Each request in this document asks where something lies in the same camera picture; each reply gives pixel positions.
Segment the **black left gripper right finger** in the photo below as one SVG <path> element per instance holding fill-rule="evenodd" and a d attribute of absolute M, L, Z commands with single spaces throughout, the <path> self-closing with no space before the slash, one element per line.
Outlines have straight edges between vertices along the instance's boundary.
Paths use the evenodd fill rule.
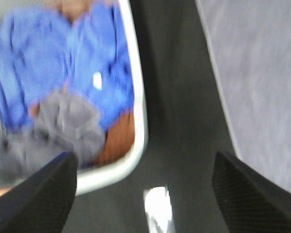
<path fill-rule="evenodd" d="M 291 233 L 291 193 L 218 151 L 212 188 L 231 233 Z"/>

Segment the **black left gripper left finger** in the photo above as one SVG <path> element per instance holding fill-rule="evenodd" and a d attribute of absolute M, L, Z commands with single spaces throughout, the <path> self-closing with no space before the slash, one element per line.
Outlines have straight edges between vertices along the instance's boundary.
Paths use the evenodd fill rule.
<path fill-rule="evenodd" d="M 60 233 L 77 188 L 77 160 L 62 153 L 0 197 L 0 233 Z"/>

